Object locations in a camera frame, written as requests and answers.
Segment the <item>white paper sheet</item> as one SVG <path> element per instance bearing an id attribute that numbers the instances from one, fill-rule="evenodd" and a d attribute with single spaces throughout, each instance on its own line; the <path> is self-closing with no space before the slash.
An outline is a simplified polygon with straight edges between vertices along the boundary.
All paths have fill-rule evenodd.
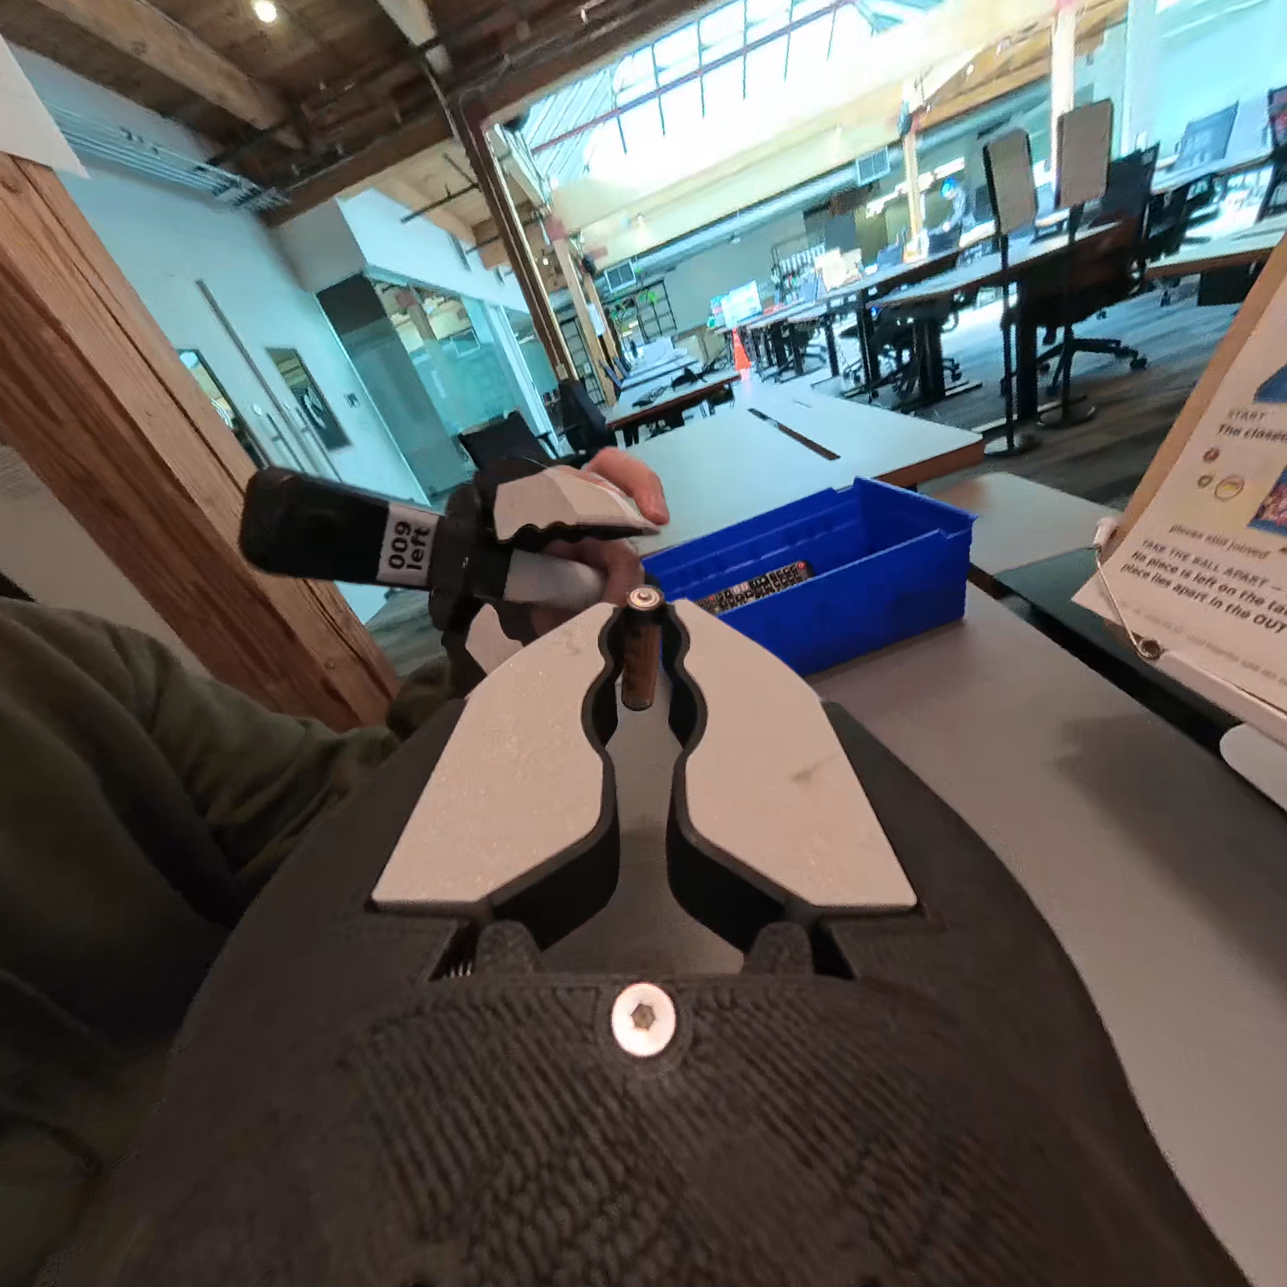
<path id="1" fill-rule="evenodd" d="M 86 179 L 89 171 L 40 99 L 7 40 L 1 40 L 1 152 Z"/>

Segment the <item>sign on black stand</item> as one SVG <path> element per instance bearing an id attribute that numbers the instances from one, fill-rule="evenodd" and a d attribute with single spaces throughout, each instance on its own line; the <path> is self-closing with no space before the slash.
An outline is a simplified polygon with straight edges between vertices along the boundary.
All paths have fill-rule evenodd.
<path id="1" fill-rule="evenodd" d="M 1003 431 L 984 442 L 984 454 L 991 459 L 1020 457 L 1038 442 L 1032 430 L 1022 427 L 1018 392 L 1018 300 L 1014 296 L 1011 238 L 1031 227 L 1038 217 L 1036 186 L 1031 139 L 1024 130 L 1011 130 L 992 136 L 983 148 L 984 174 L 991 202 L 995 240 L 1000 256 L 997 286 L 1001 292 L 1003 336 Z"/>
<path id="2" fill-rule="evenodd" d="M 1071 291 L 1077 240 L 1087 202 L 1099 201 L 1107 187 L 1113 154 L 1114 104 L 1101 99 L 1075 106 L 1056 120 L 1059 169 L 1056 198 L 1067 213 L 1067 250 L 1060 293 L 1060 349 L 1055 363 L 1056 407 L 1039 418 L 1046 429 L 1070 429 L 1085 422 L 1086 414 L 1075 413 L 1071 398 L 1074 333 Z"/>

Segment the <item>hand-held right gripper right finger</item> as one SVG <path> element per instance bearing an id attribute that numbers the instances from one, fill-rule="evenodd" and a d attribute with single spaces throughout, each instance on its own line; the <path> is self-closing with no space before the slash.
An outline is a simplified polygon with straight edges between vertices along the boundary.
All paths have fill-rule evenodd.
<path id="1" fill-rule="evenodd" d="M 918 895 L 826 703 L 745 634 L 680 599 L 661 661 L 677 746 L 666 876 L 685 913 L 748 951 L 768 925 L 816 937 Z"/>

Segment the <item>person's left forearm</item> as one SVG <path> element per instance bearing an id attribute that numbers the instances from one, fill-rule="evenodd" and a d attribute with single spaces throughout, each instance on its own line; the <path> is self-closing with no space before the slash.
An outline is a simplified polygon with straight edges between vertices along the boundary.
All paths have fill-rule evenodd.
<path id="1" fill-rule="evenodd" d="M 438 654 L 337 732 L 135 628 L 3 596 L 3 1284 L 55 1280 L 231 930 L 450 695 Z"/>

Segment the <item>blue plastic bin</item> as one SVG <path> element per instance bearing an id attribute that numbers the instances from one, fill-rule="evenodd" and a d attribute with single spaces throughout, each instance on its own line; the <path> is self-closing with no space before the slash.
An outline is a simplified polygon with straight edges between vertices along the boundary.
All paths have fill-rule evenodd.
<path id="1" fill-rule="evenodd" d="M 696 602 L 807 561 L 806 584 L 717 616 L 807 677 L 959 620 L 975 522 L 934 497 L 855 478 L 642 563 L 668 600 Z"/>

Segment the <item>black office chair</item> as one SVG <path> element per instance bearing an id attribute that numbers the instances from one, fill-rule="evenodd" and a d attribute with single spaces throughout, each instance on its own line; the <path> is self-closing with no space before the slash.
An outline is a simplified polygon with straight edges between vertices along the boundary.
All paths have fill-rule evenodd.
<path id="1" fill-rule="evenodd" d="M 1043 371 L 1055 360 L 1051 396 L 1062 391 L 1079 352 L 1127 360 L 1133 371 L 1148 366 L 1148 358 L 1121 339 L 1077 336 L 1071 328 L 1137 292 L 1158 152 L 1154 142 L 1110 162 L 1105 191 L 1089 219 L 1090 227 L 1106 226 L 1107 233 L 1081 240 L 1060 265 L 1032 286 L 1032 320 L 1044 331 L 1047 343 L 1038 355 L 1038 367 Z"/>
<path id="2" fill-rule="evenodd" d="M 558 415 L 560 433 L 576 455 L 590 458 L 617 446 L 615 431 L 579 379 L 558 382 Z"/>

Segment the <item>person's left hand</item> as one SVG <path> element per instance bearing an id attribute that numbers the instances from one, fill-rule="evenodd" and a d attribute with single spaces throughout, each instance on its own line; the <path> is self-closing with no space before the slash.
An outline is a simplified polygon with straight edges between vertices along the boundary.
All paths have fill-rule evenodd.
<path id="1" fill-rule="evenodd" d="M 662 481 L 646 462 L 618 447 L 603 447 L 581 469 L 602 488 L 627 497 L 639 514 L 657 528 L 669 522 L 668 500 Z M 555 540 L 544 553 L 595 569 L 601 579 L 599 599 L 623 604 L 629 593 L 645 583 L 641 556 L 630 539 L 603 540 L 578 537 Z"/>

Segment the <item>wooden pillar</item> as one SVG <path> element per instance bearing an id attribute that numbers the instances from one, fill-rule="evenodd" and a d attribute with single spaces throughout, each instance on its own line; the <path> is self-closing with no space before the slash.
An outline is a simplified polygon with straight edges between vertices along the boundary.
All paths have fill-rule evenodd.
<path id="1" fill-rule="evenodd" d="M 397 675 L 341 592 L 239 548 L 252 463 L 58 174 L 1 162 L 3 441 L 216 679 L 335 729 Z"/>

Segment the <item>dark cylindrical battery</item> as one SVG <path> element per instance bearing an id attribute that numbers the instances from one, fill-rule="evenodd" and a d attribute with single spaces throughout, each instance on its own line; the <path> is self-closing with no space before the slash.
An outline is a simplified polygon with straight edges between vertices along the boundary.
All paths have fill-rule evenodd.
<path id="1" fill-rule="evenodd" d="M 662 635 L 668 602 L 656 585 L 633 588 L 621 612 L 619 701 L 629 711 L 645 711 L 656 701 L 662 666 Z"/>

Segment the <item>printed instruction board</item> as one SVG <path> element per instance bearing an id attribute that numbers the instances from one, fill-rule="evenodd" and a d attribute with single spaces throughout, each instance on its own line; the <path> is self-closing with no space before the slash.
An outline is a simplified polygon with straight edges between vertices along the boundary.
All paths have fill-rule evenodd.
<path id="1" fill-rule="evenodd" d="M 1283 711 L 1286 248 L 1270 254 L 1074 595 L 1148 661 Z"/>

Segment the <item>white long table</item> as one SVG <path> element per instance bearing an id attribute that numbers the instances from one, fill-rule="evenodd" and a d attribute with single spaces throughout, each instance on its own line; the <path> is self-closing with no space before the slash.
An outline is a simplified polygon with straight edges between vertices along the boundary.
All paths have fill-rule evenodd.
<path id="1" fill-rule="evenodd" d="M 877 403 L 755 388 L 715 413 L 641 441 L 633 454 L 681 501 L 774 506 L 857 478 L 914 488 L 985 457 L 983 437 Z"/>

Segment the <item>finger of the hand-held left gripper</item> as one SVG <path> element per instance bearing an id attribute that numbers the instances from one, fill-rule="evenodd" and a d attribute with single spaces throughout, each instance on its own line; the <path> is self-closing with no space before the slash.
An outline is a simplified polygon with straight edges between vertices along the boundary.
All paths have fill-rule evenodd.
<path id="1" fill-rule="evenodd" d="M 511 553 L 505 602 L 555 610 L 586 610 L 603 600 L 605 575 L 576 559 Z"/>
<path id="2" fill-rule="evenodd" d="M 491 524 L 499 543 L 532 549 L 551 540 L 652 537 L 661 530 L 615 485 L 571 466 L 499 482 Z"/>

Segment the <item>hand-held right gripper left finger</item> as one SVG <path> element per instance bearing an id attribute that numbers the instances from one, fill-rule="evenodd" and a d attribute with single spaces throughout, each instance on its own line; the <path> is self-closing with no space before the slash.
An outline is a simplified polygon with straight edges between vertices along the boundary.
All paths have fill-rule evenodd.
<path id="1" fill-rule="evenodd" d="M 387 914 L 523 925 L 551 947 L 602 910 L 619 876 L 611 651 L 597 603 L 477 683 L 370 900 Z"/>

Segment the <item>dark keypad device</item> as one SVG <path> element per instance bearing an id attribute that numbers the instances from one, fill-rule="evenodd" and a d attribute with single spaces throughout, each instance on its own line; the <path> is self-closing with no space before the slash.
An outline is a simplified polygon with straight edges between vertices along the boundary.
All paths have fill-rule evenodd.
<path id="1" fill-rule="evenodd" d="M 783 591 L 806 584 L 815 575 L 807 560 L 795 560 L 740 583 L 703 595 L 694 602 L 712 615 L 723 616 L 740 607 L 760 603 Z"/>

